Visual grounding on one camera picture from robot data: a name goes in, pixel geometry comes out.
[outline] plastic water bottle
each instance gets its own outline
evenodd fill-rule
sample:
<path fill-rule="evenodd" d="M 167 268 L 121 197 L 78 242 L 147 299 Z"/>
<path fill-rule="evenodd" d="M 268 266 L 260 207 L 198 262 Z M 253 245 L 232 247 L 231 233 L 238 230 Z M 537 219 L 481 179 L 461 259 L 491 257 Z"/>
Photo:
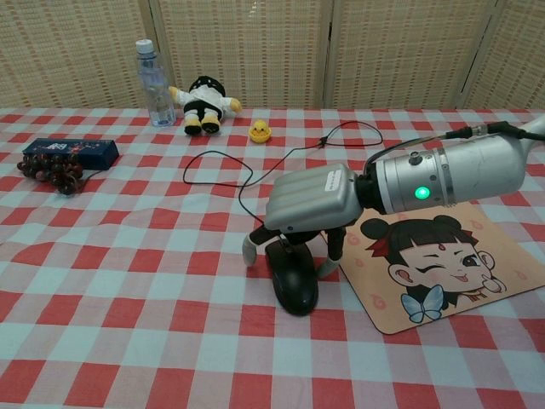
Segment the plastic water bottle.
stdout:
<path fill-rule="evenodd" d="M 170 126 L 176 121 L 169 81 L 164 75 L 161 56 L 153 49 L 152 40 L 138 40 L 138 75 L 146 95 L 147 111 L 153 126 Z"/>

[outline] grapes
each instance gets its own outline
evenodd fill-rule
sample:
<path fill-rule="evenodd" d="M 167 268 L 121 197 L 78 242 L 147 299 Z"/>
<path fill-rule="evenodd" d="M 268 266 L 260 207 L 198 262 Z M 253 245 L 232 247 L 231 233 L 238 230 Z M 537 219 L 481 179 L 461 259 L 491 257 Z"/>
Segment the grapes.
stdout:
<path fill-rule="evenodd" d="M 53 166 L 51 166 L 51 171 L 54 173 L 61 173 L 63 172 L 65 167 L 62 164 L 55 163 Z"/>
<path fill-rule="evenodd" d="M 77 154 L 76 153 L 71 153 L 70 156 L 68 157 L 68 163 L 69 164 L 77 164 Z"/>
<path fill-rule="evenodd" d="M 64 177 L 62 177 L 61 174 L 54 174 L 53 176 L 51 176 L 51 184 L 53 186 L 62 186 L 62 184 L 65 182 L 65 179 Z"/>
<path fill-rule="evenodd" d="M 31 166 L 33 169 L 39 170 L 42 167 L 42 164 L 40 163 L 40 159 L 35 156 L 31 159 Z"/>
<path fill-rule="evenodd" d="M 77 162 L 77 155 L 68 158 L 61 155 L 50 156 L 47 153 L 24 155 L 17 164 L 17 169 L 26 177 L 39 181 L 49 181 L 57 187 L 59 193 L 70 196 L 77 192 L 82 183 L 78 180 L 83 176 L 83 166 Z"/>
<path fill-rule="evenodd" d="M 62 185 L 59 187 L 59 192 L 62 194 L 65 194 L 66 196 L 69 196 L 71 194 L 74 194 L 76 192 L 76 187 L 73 183 L 67 183 L 66 185 Z"/>
<path fill-rule="evenodd" d="M 36 179 L 38 181 L 47 181 L 45 171 L 44 170 L 39 170 L 38 172 L 36 172 Z"/>

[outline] table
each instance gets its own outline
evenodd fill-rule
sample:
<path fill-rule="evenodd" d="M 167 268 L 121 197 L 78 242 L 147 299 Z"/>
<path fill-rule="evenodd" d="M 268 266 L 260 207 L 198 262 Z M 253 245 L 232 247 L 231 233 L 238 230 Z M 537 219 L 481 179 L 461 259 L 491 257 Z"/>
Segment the table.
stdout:
<path fill-rule="evenodd" d="M 205 149 L 267 170 L 340 121 L 368 121 L 390 146 L 539 114 L 254 109 L 227 118 L 220 135 L 189 138 L 179 126 L 151 127 L 144 110 L 0 110 L 1 406 L 543 408 L 544 289 L 383 336 L 335 273 L 319 283 L 317 309 L 292 317 L 275 299 L 263 249 L 253 268 L 243 264 L 255 222 L 235 189 L 181 181 Z M 247 136 L 258 118 L 272 127 L 266 146 Z M 349 126 L 330 141 L 362 135 L 376 139 Z M 30 141 L 48 136 L 113 139 L 121 157 L 66 199 L 15 168 Z M 244 202 L 262 215 L 275 177 L 335 161 L 362 170 L 378 148 L 296 152 Z M 541 262 L 544 162 L 535 147 L 518 193 L 478 202 Z M 227 158 L 198 165 L 193 180 L 247 177 Z M 320 239 L 311 247 L 326 255 Z"/>

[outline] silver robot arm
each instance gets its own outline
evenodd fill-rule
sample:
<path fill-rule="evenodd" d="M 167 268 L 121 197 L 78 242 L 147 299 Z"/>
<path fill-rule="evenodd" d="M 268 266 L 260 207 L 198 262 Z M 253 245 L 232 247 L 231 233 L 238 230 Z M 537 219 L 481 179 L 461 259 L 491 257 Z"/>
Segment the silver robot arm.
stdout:
<path fill-rule="evenodd" d="M 545 115 L 521 129 L 545 134 Z M 525 179 L 533 143 L 500 133 L 378 160 L 361 176 L 344 164 L 331 164 L 279 177 L 264 226 L 244 240 L 244 261 L 252 265 L 256 246 L 280 234 L 295 245 L 324 230 L 328 259 L 318 276 L 328 275 L 341 259 L 344 227 L 354 224 L 365 208 L 389 214 L 514 192 Z"/>

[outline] plush toy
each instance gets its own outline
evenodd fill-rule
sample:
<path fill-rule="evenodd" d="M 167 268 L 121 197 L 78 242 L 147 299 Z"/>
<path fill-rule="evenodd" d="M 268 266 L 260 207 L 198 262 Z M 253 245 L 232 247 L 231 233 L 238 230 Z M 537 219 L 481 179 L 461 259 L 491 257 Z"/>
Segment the plush toy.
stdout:
<path fill-rule="evenodd" d="M 214 134 L 220 130 L 220 121 L 227 109 L 242 111 L 240 101 L 225 97 L 223 85 L 212 77 L 202 76 L 189 88 L 189 92 L 169 87 L 172 101 L 184 109 L 184 125 L 188 135 L 197 135 L 204 130 Z"/>

